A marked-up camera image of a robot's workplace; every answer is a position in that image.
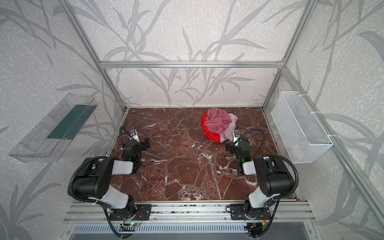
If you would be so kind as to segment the red cloth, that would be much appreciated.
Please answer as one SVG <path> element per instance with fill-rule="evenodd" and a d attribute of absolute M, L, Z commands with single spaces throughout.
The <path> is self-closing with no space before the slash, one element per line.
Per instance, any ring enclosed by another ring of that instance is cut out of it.
<path fill-rule="evenodd" d="M 206 121 L 207 112 L 205 112 L 201 118 L 201 126 L 204 130 L 204 135 L 208 137 L 210 140 L 214 142 L 220 143 L 220 134 L 216 134 L 213 132 L 210 132 L 207 127 L 204 126 L 204 122 Z"/>

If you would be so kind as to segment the dusty pink ribbed cloth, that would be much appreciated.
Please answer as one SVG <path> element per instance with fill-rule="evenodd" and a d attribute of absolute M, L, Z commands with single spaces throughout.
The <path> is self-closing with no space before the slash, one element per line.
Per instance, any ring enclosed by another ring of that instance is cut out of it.
<path fill-rule="evenodd" d="M 232 122 L 233 120 L 225 110 L 213 108 L 207 111 L 204 126 L 207 127 L 210 132 L 221 134 Z"/>

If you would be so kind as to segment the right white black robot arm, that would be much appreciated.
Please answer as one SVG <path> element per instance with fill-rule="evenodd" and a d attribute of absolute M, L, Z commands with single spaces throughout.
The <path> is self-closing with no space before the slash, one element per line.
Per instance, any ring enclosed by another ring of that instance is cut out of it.
<path fill-rule="evenodd" d="M 239 141 L 230 143 L 226 141 L 226 151 L 237 158 L 237 170 L 239 173 L 257 177 L 258 187 L 245 200 L 244 211 L 267 208 L 278 200 L 291 195 L 299 183 L 298 172 L 294 175 L 287 168 L 287 164 L 293 164 L 280 155 L 264 155 L 251 158 L 250 143 Z"/>

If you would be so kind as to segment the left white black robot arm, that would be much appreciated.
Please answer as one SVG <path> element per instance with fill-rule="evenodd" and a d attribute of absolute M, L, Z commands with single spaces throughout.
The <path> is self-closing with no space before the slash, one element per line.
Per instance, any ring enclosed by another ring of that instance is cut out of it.
<path fill-rule="evenodd" d="M 135 213 L 133 197 L 114 188 L 111 178 L 136 174 L 142 163 L 142 152 L 150 147 L 148 138 L 143 142 L 130 139 L 123 144 L 121 159 L 107 156 L 86 158 L 71 177 L 68 194 L 77 201 L 95 203 L 105 210 Z"/>

